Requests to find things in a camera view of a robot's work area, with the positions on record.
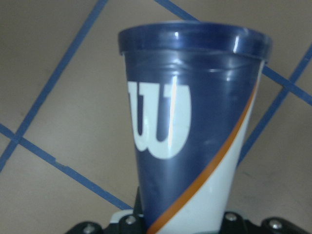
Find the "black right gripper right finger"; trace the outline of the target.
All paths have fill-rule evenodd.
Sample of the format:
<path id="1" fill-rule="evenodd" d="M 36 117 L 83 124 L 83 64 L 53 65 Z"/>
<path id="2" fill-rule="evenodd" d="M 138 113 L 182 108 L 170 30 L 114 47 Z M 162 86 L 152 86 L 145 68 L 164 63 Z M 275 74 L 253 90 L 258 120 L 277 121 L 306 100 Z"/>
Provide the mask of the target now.
<path id="1" fill-rule="evenodd" d="M 280 217 L 269 217 L 255 225 L 235 212 L 226 212 L 220 234 L 309 234 L 308 231 Z"/>

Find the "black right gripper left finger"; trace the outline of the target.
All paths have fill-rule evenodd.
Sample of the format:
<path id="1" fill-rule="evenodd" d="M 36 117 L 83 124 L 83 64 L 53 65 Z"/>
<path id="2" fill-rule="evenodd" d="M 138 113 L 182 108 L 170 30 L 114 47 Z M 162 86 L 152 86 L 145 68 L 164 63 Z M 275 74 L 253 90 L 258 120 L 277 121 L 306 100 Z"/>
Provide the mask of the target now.
<path id="1" fill-rule="evenodd" d="M 139 187 L 134 208 L 122 210 L 111 216 L 107 227 L 92 221 L 84 221 L 70 228 L 66 234 L 146 234 L 147 228 L 141 205 Z"/>

